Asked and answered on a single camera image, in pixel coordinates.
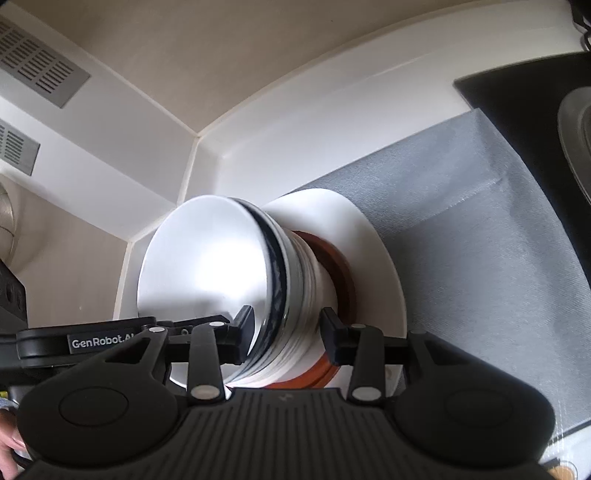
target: beige wall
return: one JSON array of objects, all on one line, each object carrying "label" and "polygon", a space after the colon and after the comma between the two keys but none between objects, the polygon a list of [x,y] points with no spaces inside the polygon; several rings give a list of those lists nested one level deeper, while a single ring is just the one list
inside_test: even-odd
[{"label": "beige wall", "polygon": [[343,43],[466,0],[14,1],[199,131]]},{"label": "beige wall", "polygon": [[126,242],[0,176],[16,217],[7,265],[27,289],[29,326],[110,320]]}]

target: white trim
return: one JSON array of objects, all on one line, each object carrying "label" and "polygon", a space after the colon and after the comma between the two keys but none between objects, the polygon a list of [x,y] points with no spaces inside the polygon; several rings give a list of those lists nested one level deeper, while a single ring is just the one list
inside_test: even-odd
[{"label": "white trim", "polygon": [[127,278],[127,271],[129,270],[129,259],[131,258],[135,242],[127,242],[125,248],[125,255],[123,257],[123,264],[121,265],[121,275],[119,276],[119,283],[117,284],[117,294],[115,295],[115,305],[113,307],[113,318],[121,318],[121,304],[123,302],[123,293],[125,287],[125,279]]},{"label": "white trim", "polygon": [[194,165],[184,191],[183,202],[198,195],[214,193],[217,190],[222,159],[199,139],[195,150]]},{"label": "white trim", "polygon": [[191,153],[189,154],[189,161],[187,162],[187,168],[183,175],[183,181],[181,182],[181,187],[178,191],[178,199],[177,205],[180,205],[185,202],[187,199],[187,190],[189,189],[189,181],[191,180],[191,174],[193,173],[193,168],[195,165],[195,158],[197,156],[197,149],[199,147],[199,142],[201,141],[200,137],[195,138],[193,142],[193,148],[191,148]]},{"label": "white trim", "polygon": [[146,227],[142,228],[129,241],[133,242],[133,243],[138,242],[142,238],[144,238],[146,235],[149,235],[150,233],[154,232],[162,224],[162,222],[164,222],[166,217],[168,215],[170,215],[173,211],[174,211],[174,208],[170,209],[168,212],[166,212],[164,215],[162,215],[161,217],[159,217],[158,219],[156,219],[155,221],[153,221],[149,225],[146,225]]}]

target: ribbed black surface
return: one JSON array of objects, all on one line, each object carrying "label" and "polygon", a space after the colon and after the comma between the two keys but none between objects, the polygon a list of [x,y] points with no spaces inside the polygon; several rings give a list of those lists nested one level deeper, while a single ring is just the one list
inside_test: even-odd
[{"label": "ribbed black surface", "polygon": [[485,472],[439,464],[405,443],[382,410],[350,405],[336,390],[237,390],[230,401],[220,406],[190,410],[178,432],[144,458],[97,471],[37,462],[19,478],[548,480],[551,477],[538,465]]}]

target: screw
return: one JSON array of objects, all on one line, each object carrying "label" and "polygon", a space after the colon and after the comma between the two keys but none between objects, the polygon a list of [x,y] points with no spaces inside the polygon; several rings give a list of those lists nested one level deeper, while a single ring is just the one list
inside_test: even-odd
[{"label": "screw", "polygon": [[213,400],[220,396],[220,390],[213,385],[197,385],[191,389],[191,396],[198,400]]},{"label": "screw", "polygon": [[357,387],[352,395],[355,400],[363,402],[376,401],[382,397],[380,390],[375,387]]}]

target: black panel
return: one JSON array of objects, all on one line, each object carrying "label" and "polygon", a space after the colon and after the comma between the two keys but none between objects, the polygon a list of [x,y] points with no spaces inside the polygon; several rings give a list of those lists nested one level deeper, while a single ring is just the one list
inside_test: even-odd
[{"label": "black panel", "polygon": [[563,154],[557,129],[563,98],[591,86],[591,54],[529,61],[457,80],[456,87],[507,139],[560,218],[591,281],[591,206]]},{"label": "black panel", "polygon": [[570,3],[591,23],[591,3],[589,0],[570,0]]},{"label": "black panel", "polygon": [[0,333],[15,333],[27,328],[25,287],[0,261]]},{"label": "black panel", "polygon": [[104,469],[36,462],[35,480],[546,480],[535,463],[498,470],[445,465],[411,447],[380,408],[336,390],[243,390],[191,408],[178,431],[143,457]]}]

